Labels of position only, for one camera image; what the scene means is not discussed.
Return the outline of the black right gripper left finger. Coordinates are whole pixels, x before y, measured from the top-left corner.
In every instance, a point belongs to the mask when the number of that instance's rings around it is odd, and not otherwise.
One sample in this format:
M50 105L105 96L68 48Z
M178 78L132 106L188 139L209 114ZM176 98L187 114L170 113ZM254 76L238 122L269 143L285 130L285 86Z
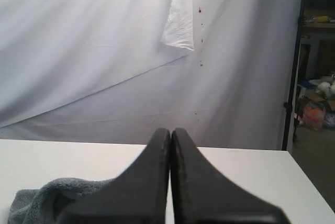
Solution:
M69 204L57 223L165 223L170 132L157 129L145 149L118 177Z

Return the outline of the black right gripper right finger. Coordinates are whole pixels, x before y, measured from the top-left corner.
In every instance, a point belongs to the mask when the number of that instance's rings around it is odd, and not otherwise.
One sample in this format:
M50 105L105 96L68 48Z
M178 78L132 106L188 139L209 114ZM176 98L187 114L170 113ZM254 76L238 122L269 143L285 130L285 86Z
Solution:
M171 139L171 187L175 223L288 223L274 206L220 173L183 128Z

